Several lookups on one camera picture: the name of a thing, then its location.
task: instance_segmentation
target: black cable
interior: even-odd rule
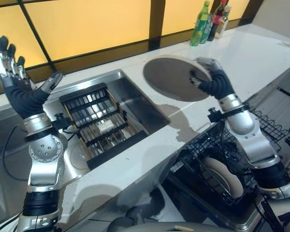
[[[65,131],[65,130],[62,130],[63,132],[65,132],[66,134],[74,134],[75,133],[75,131]]]
[[[254,203],[254,205],[255,205],[256,210],[257,210],[258,213],[260,214],[261,218],[263,218],[263,219],[264,219],[268,224],[270,224],[270,223],[269,223],[269,220],[265,217],[265,215],[260,211],[259,207],[257,206],[257,202],[256,202],[256,200],[257,200],[257,195],[254,194],[254,200],[253,200],[253,203]]]
[[[77,134],[77,132],[74,132],[73,135],[71,135],[71,137],[68,138],[68,141],[70,141],[76,134]]]
[[[9,175],[10,178],[12,178],[12,179],[14,179],[14,180],[18,180],[18,181],[28,181],[28,179],[22,179],[22,178],[17,178],[17,177],[15,177],[15,176],[13,176],[13,175],[9,172],[9,170],[7,169],[6,164],[5,164],[5,152],[6,152],[6,148],[7,148],[8,144],[9,144],[9,141],[10,141],[10,139],[11,139],[11,136],[13,135],[13,133],[14,133],[14,131],[16,130],[17,127],[18,127],[18,125],[14,126],[14,128],[12,129],[12,131],[11,131],[11,133],[10,133],[8,139],[7,139],[6,142],[5,142],[5,145],[4,145],[4,148],[3,148],[3,153],[2,153],[2,163],[3,163],[3,167],[4,167],[5,172]]]
[[[6,223],[4,223],[2,226],[0,226],[0,231],[6,227],[7,225],[9,225],[11,222],[15,221],[17,218],[19,218],[19,215],[21,214],[22,212],[20,212],[17,216],[15,216],[13,219],[7,221]]]

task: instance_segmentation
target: yellow window pane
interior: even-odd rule
[[[47,62],[19,6],[0,8],[0,36],[2,35],[16,46],[16,60],[19,56],[25,57],[25,67]]]
[[[214,0],[210,1],[210,12]],[[194,28],[194,23],[204,5],[204,0],[166,0],[162,35]]]
[[[229,20],[241,18],[248,3],[249,0],[229,0],[228,5],[232,7],[229,14]]]
[[[149,37],[150,0],[60,0],[26,8],[53,60]]]

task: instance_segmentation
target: white plate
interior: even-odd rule
[[[212,175],[214,175],[215,178],[219,180],[219,182],[222,182],[222,185],[229,191],[229,193],[231,194],[233,198],[239,198],[243,195],[244,189],[243,189],[242,183],[240,182],[240,180],[238,179],[236,175],[233,175],[232,173],[230,173],[230,171],[228,170],[225,164],[218,161],[217,159],[213,159],[210,157],[203,159],[202,164],[207,169],[212,171]],[[213,179],[214,178],[210,179],[212,183],[209,183],[209,185],[212,187],[218,184],[217,181],[214,183],[212,181]],[[216,187],[215,190],[221,193],[223,188],[220,187],[219,189]]]

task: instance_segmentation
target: green bottle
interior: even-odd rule
[[[195,28],[192,34],[192,38],[190,40],[191,46],[198,46],[198,44],[200,43],[203,31],[205,29],[205,25],[208,19],[208,6],[209,6],[209,1],[205,1],[204,6],[201,12],[199,13],[197,21],[195,23]]]

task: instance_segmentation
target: dishwasher basket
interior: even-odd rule
[[[278,152],[281,150],[280,145],[277,143],[283,136],[286,135],[284,130],[281,130],[280,125],[275,125],[275,122],[267,120],[261,112],[254,109],[250,110],[261,121],[260,128],[262,133],[270,141],[271,145]],[[219,155],[211,155],[206,150],[216,149]],[[235,174],[241,181],[244,193],[239,198],[233,198],[224,185],[218,180],[211,171],[202,164],[202,159],[205,157],[212,157],[223,161],[227,165],[231,173]],[[240,155],[235,143],[235,138],[225,129],[224,121],[221,121],[199,136],[190,141],[180,152],[178,161],[171,168],[171,172],[175,173],[180,167],[185,168],[195,175],[197,175],[208,186],[212,192],[217,192],[219,188],[219,197],[227,204],[238,204],[240,200],[248,192],[253,192],[256,186],[251,170],[243,156]],[[211,186],[208,184],[209,179],[215,179],[217,185]]]
[[[59,98],[87,153],[92,170],[147,136],[107,89],[94,85]]]

